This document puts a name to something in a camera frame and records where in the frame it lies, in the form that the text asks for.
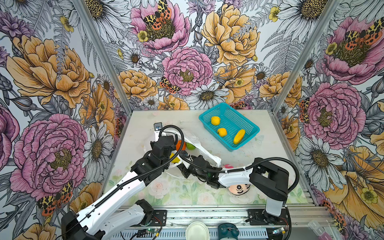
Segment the yellow toy banana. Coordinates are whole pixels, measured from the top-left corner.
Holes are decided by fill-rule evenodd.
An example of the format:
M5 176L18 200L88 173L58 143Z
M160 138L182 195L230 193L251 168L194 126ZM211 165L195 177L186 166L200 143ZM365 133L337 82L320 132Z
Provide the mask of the yellow toy banana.
M239 130L233 139L233 143L238 145L243 140L245 134L246 131L244 129Z

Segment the yellow toy mango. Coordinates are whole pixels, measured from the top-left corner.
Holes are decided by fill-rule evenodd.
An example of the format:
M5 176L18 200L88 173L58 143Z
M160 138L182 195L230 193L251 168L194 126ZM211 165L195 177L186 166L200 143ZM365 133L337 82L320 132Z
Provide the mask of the yellow toy mango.
M178 157L175 157L174 158L174 153L171 153L171 156L170 156L170 158L172 159L172 163L173 164L177 164L177 163L179 163L180 162L180 159L178 158Z

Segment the yellow toy fruit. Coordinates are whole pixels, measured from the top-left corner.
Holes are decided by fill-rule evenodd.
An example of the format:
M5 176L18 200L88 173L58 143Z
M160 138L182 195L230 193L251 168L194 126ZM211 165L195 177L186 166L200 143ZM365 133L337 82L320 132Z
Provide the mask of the yellow toy fruit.
M219 135L221 138L227 136L227 134L228 134L228 132L227 132L227 130L226 130L225 128L219 128L219 129L217 130L217 133L218 133L218 135Z

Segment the orange toy fruit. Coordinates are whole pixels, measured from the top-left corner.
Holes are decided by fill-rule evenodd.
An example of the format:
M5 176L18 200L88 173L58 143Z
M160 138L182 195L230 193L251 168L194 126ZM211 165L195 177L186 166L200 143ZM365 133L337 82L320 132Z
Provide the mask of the orange toy fruit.
M184 151L185 149L187 148L187 144L186 144L186 142L182 142L181 140L179 140L178 142L177 142L177 144L176 144L176 150L178 151L178 150L182 150L182 151Z

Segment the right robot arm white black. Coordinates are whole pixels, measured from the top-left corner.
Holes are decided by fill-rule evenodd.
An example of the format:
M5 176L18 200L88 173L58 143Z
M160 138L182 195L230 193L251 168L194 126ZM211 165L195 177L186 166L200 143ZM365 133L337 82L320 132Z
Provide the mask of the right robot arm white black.
M251 165L237 169L213 167L203 156L195 157L186 151L182 151L179 158L185 165L180 167L185 178L193 175L213 189L235 185L256 187L267 197L258 221L272 225L280 220L283 206L288 200L289 172L272 163L273 158L255 158Z

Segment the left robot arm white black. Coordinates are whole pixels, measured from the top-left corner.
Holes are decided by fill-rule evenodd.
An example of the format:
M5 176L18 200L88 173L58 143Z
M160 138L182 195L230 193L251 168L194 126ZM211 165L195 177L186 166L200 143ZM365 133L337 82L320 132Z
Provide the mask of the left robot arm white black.
M109 240L126 227L147 225L154 211L147 201L139 200L120 213L117 210L169 168L181 152L176 148L178 140L185 140L179 127L168 125L160 129L158 140L151 142L152 149L136 161L120 182L90 206L62 217L58 239Z

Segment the translucent white plastic bag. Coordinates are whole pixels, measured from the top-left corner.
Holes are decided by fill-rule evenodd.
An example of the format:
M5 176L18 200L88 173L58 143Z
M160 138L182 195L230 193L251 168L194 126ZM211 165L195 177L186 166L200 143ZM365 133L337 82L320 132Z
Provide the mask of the translucent white plastic bag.
M182 133L176 126L155 127L155 140L143 156L145 172L159 175L164 170L179 169L182 176L213 179L223 171L221 159L209 153L193 134Z

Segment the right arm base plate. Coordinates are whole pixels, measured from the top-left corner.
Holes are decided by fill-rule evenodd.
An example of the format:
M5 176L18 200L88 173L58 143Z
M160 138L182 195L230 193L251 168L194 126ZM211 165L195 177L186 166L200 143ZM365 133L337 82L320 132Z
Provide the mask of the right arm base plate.
M291 221L285 209L279 217L269 215L264 209L248 209L247 214L245 222L251 226L288 226Z

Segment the yellow toy lemon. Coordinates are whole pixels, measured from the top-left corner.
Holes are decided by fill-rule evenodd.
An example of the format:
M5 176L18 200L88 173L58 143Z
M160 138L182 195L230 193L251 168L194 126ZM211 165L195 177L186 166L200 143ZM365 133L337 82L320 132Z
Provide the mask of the yellow toy lemon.
M211 117L211 124L213 126L218 126L220 123L221 123L220 117L217 117L217 116Z

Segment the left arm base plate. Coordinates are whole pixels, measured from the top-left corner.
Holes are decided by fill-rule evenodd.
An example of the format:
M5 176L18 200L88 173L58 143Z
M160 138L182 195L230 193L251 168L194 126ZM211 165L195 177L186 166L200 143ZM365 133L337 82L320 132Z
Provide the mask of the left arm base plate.
M144 219L133 227L165 227L167 214L167 210L153 210L151 215L145 214Z

